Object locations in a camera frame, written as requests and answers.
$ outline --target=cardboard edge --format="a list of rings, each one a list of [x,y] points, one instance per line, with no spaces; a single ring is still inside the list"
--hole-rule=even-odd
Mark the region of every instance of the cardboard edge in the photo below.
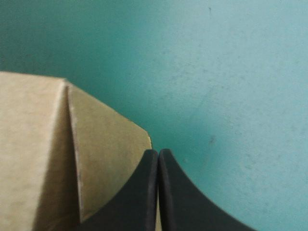
[[[68,100],[68,112],[70,116],[70,123],[71,123],[71,129],[72,129],[72,137],[73,137],[73,144],[74,144],[74,150],[75,150],[75,165],[76,165],[76,175],[77,175],[77,188],[78,188],[78,203],[79,203],[79,222],[82,222],[82,211],[83,211],[83,201],[81,197],[81,171],[80,171],[80,160],[79,160],[79,149],[77,145],[77,131],[76,131],[76,123],[77,118],[74,116],[74,107],[72,106],[72,86],[70,82],[65,80],[66,83],[66,93],[67,93],[67,100]]]

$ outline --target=black plastic object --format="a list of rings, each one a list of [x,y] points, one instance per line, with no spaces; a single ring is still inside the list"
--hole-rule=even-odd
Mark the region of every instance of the black plastic object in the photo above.
[[[160,152],[158,172],[163,231],[253,231],[202,194],[168,149]]]
[[[154,231],[158,154],[146,150],[123,188],[75,231]]]

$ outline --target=painted wall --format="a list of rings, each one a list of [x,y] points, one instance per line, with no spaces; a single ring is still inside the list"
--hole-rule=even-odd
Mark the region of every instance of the painted wall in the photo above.
[[[0,69],[66,77],[261,231],[308,230],[304,0],[0,0]]]

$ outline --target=tan cardboard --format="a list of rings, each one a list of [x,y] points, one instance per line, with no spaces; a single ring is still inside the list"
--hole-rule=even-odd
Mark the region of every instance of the tan cardboard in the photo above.
[[[151,148],[145,130],[62,78],[0,72],[0,106],[0,230],[69,230]]]

